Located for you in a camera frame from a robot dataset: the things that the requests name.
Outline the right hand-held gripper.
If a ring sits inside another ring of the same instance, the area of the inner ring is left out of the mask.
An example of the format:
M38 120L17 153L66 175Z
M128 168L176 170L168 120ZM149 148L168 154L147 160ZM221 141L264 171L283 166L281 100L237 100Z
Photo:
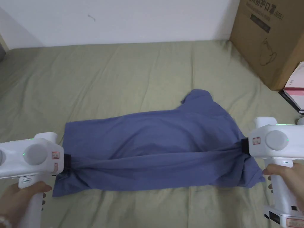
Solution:
M304 159L304 126L278 124L274 117L257 117L256 128L242 140L243 151L265 165L293 167L294 160ZM273 205L264 207L264 216L283 228L303 228L304 217L296 198L282 177L271 175Z

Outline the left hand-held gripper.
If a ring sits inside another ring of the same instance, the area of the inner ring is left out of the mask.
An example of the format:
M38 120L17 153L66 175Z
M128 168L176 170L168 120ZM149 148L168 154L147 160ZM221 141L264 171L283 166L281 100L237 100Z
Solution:
M1 143L0 178L17 178L18 187L23 189L62 173L64 149L56 139L56 133L46 132L32 139Z

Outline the person's right hand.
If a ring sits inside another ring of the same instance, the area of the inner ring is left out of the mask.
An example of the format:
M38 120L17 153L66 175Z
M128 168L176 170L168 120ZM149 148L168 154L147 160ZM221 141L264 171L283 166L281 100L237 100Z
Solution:
M263 174L268 176L271 181L271 175L282 177L290 192L294 195L297 206L304 214L304 165L293 163L293 167L285 167L277 164L269 164L263 170Z

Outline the person's left hand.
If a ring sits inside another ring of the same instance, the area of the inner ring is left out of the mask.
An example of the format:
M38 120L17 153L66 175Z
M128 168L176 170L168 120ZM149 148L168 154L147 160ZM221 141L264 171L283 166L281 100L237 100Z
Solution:
M40 181L29 187L20 189L17 183L10 185L0 198L0 227L15 228L23 218L27 207L34 195L46 192L52 187Z

